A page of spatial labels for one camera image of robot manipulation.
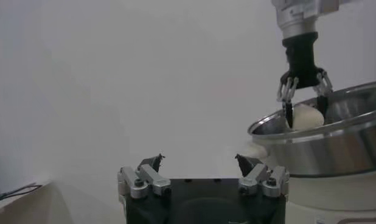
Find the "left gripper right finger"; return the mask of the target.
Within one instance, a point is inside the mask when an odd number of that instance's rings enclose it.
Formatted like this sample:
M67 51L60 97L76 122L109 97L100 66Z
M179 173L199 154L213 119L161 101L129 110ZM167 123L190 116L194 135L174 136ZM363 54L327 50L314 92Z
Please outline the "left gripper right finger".
M241 154L236 154L235 159L242 173L238 179L238 191L242 195L255 195L258 191L268 198L288 195L290 173L285 167L271 169L261 160Z

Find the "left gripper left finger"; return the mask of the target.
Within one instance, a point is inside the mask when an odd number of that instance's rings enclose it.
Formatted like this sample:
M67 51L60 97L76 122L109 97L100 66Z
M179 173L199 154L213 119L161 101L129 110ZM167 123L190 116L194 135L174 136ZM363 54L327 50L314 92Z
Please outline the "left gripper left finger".
M172 191L172 182L159 174L162 154L146 158L137 168L123 166L117 173L118 193L122 197L143 199L150 193L167 197Z

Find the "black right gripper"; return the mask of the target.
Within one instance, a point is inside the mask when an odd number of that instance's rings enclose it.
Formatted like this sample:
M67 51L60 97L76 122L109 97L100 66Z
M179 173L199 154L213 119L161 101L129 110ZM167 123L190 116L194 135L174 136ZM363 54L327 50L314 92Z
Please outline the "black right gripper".
M291 100L296 89L313 87L317 94L316 108L326 117L328 95L333 92L333 86L327 71L315 65L313 45L317 39L317 32L308 32L282 40L289 69L280 78L277 101L282 103L282 113L289 128L293 127Z

